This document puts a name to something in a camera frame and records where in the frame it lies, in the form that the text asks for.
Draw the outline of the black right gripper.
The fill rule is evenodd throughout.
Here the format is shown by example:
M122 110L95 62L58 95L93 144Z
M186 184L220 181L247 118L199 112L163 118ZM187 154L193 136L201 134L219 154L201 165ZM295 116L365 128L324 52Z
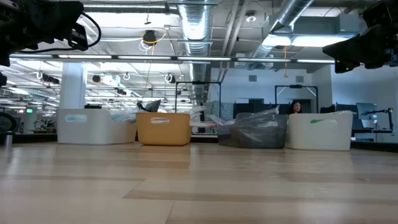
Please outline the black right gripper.
M398 67L398 0L380 0L363 12L363 19L364 32L322 48L335 60L336 73L360 65L366 69Z

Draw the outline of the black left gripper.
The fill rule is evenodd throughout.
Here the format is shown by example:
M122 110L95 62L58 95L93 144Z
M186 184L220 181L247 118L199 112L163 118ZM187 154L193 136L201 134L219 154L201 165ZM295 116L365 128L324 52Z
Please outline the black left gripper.
M39 53L42 42L66 40L71 50L88 50L82 15L80 1L0 0L0 65L10 66L10 55L24 49Z

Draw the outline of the computer monitor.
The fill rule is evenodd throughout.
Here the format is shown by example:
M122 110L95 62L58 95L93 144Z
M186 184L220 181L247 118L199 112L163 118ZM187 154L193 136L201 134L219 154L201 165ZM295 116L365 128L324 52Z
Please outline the computer monitor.
M377 104L374 103L356 103L357 115L361 120L377 120Z
M158 112L160 103L161 103L161 100L156 100L156 101L150 102L150 103L148 103L146 105L143 105L142 101L138 101L136 103L136 105L142 111L146 111L146 112L150 112L150 113L156 113L156 112Z

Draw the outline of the white square column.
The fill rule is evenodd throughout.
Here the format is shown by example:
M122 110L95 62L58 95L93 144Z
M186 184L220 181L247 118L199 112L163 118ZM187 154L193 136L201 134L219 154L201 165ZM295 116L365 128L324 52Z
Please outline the white square column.
M83 109L86 95L86 65L64 62L62 69L60 109Z

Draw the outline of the person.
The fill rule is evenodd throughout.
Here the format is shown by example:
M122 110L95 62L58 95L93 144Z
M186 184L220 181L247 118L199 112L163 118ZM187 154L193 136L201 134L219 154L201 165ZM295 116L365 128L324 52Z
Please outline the person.
M288 110L288 114L300 114L302 113L302 105L299 101L293 101Z

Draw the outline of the white plastic bin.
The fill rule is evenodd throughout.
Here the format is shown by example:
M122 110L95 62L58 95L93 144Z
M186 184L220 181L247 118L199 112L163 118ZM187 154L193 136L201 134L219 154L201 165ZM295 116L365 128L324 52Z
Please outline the white plastic bin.
M60 144L126 144L136 140L136 133L135 123L114 121L107 110L57 110L57 141Z
M312 119L325 121L310 124ZM289 115L286 147L301 150L348 151L351 148L353 114L300 113Z

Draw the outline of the dark office partition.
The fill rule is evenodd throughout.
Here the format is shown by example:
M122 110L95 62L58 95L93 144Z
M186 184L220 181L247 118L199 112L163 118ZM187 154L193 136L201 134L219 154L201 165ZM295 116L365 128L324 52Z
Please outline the dark office partition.
M280 114L289 114L291 104L298 102L301 105L302 113L316 113L318 112L316 100L296 99L290 100L287 103L260 103L259 100L249 100L249 103L235 103L233 106L233 114L240 113L258 113L265 110L270 110L279 106Z

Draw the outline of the grey translucent plastic bin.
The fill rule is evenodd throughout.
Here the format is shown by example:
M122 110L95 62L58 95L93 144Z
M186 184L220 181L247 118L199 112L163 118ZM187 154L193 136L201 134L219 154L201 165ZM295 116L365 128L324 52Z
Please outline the grey translucent plastic bin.
M218 143L239 148L282 149L287 123L285 114L240 113L233 124L218 126Z

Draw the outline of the long ceiling light bar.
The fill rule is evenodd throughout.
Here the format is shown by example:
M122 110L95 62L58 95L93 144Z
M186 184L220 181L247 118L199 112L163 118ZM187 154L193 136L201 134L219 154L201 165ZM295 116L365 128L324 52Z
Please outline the long ceiling light bar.
M325 59L297 59L297 58L241 58L241 57L209 57L209 56L160 56L160 55L73 55L73 54L11 54L10 58L21 60L66 61L80 60L82 62L242 62L242 63L306 63L306 64L334 64L334 60Z

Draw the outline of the orange plastic bin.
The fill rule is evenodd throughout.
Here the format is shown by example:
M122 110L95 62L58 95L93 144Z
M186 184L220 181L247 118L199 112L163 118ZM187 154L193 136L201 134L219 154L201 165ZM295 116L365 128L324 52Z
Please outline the orange plastic bin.
M184 146L192 128L188 113L136 113L138 140L150 146Z

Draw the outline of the black station frame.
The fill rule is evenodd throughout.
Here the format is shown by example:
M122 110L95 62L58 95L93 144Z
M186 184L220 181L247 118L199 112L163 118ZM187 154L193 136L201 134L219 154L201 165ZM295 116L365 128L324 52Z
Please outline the black station frame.
M308 85L275 85L274 86L274 103L277 104L278 96L286 89L307 89L313 96L316 98L316 112L319 113L319 90L317 86L308 86Z

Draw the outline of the silver ceiling duct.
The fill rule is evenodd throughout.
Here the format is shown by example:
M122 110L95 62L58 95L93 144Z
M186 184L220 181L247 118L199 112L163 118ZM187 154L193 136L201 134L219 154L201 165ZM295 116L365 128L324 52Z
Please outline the silver ceiling duct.
M266 58L278 44L278 34L292 34L294 24L314 0L283 0L279 11L270 15L262 27L262 43L250 55L252 58Z
M192 43L185 44L186 54L190 57L205 57L209 55L210 44L204 43L210 40L210 15L211 6L209 0L187 0L189 4L178 5L181 15L181 24L184 40ZM210 68L206 63L191 63L190 79L193 82L208 82L210 80ZM208 96L205 85L193 85L193 103L204 103Z

